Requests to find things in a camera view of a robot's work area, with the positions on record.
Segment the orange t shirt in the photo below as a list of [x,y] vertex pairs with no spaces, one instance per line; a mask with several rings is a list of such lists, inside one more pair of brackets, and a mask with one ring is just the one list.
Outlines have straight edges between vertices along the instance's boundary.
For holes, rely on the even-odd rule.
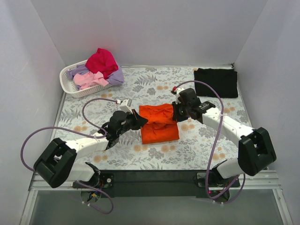
[[139,114],[148,120],[141,128],[143,144],[176,141],[180,138],[177,122],[173,120],[171,104],[141,105]]

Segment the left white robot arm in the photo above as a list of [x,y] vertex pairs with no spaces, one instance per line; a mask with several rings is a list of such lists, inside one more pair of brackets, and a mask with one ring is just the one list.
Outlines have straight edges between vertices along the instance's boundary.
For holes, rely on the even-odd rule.
[[53,139],[34,164],[37,172],[52,188],[57,188],[65,181],[77,181],[88,187],[96,187],[100,181],[101,171],[92,163],[78,162],[92,153],[105,151],[119,142],[119,137],[129,130],[139,130],[148,120],[135,110],[132,112],[115,111],[102,130],[92,138],[63,141]]

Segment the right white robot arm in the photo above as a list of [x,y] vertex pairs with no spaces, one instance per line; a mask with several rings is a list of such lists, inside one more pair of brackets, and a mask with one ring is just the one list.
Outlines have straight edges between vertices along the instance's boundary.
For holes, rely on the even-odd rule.
[[172,103],[173,120],[196,120],[224,135],[238,148],[238,156],[225,160],[205,175],[206,185],[224,186],[236,176],[246,174],[255,176],[257,173],[276,161],[277,156],[269,132],[260,127],[254,129],[221,114],[211,102],[201,102],[192,88],[174,88],[172,94],[176,100]]

